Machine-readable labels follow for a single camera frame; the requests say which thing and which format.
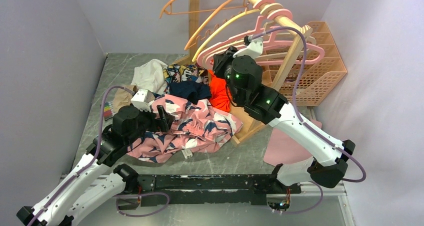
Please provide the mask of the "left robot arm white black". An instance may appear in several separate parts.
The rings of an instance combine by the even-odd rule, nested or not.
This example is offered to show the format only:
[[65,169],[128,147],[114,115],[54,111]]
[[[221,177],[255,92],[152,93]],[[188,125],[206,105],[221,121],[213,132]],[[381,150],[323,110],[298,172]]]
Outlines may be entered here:
[[87,148],[76,167],[44,199],[23,206],[16,214],[24,225],[78,225],[90,212],[112,196],[131,194],[138,188],[138,173],[127,164],[118,165],[105,181],[90,188],[104,172],[127,154],[132,144],[146,132],[167,132],[175,117],[162,105],[157,112],[124,106],[113,116]]

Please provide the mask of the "navy blue shorts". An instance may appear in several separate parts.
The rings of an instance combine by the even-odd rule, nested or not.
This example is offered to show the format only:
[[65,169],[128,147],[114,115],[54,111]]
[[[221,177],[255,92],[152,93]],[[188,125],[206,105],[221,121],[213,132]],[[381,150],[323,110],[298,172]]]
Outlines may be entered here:
[[212,97],[209,85],[196,81],[172,82],[169,84],[168,91],[169,94],[187,99],[193,104]]

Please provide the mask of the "wooden clothes rack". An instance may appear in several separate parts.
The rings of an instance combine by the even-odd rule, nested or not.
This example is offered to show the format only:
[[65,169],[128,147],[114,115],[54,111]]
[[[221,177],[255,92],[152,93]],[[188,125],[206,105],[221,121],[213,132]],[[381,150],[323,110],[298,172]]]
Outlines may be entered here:
[[[172,15],[173,7],[172,4],[176,0],[170,0],[163,7],[161,14]],[[242,0],[243,6],[246,7],[247,3],[253,5],[252,10],[245,10],[242,13],[224,21],[221,25],[216,25],[213,32],[207,32],[205,34],[204,43],[207,44],[216,34],[222,31],[229,24],[235,22],[236,20],[255,13],[256,10],[259,10],[262,16],[265,16],[266,19],[271,20],[272,22],[280,26],[289,26],[299,30],[306,38],[312,34],[312,28],[308,25],[303,27],[298,26],[293,22],[293,17],[291,13],[285,9],[281,4],[276,3],[275,0]],[[198,46],[198,37],[200,31],[204,28],[203,25],[199,25],[199,13],[202,11],[199,9],[200,0],[188,0],[188,23],[189,23],[189,40],[185,46],[185,50],[188,51],[188,55],[178,60],[178,64],[191,64],[196,59],[200,58],[201,52],[203,52],[203,47]],[[301,52],[300,48],[300,36],[295,32],[292,32],[293,43],[289,46],[289,49],[283,60],[274,60],[274,61],[265,61],[265,81],[267,84],[271,85],[274,89],[280,89],[286,80],[289,72],[292,70],[292,67],[298,64],[298,57]],[[239,133],[231,138],[231,142],[235,147],[240,146],[244,141],[247,141],[252,135],[264,129],[265,125],[258,120],[251,119],[248,117],[247,113],[242,110],[240,107],[231,107],[230,112],[237,116],[243,122],[243,128]]]

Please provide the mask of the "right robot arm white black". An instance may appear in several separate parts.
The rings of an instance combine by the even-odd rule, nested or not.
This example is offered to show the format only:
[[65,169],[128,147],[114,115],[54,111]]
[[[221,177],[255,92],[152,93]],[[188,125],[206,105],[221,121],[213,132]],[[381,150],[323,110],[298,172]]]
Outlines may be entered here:
[[262,83],[263,70],[252,57],[237,57],[236,53],[231,46],[212,57],[213,73],[225,80],[232,103],[251,118],[285,133],[311,154],[303,161],[278,166],[276,176],[270,179],[271,189],[281,193],[306,181],[334,188],[344,179],[355,144],[338,140],[311,123],[284,95]]

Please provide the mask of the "pink patterned shorts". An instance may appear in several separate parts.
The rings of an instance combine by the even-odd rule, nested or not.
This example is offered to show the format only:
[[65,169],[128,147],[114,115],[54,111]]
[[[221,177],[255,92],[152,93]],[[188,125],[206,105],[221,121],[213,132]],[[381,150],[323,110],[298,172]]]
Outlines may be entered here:
[[168,132],[146,132],[136,140],[127,154],[141,161],[164,163],[182,150],[214,153],[243,127],[234,115],[215,108],[209,100],[196,104],[177,96],[163,94],[150,102],[158,114],[158,106],[175,118]]

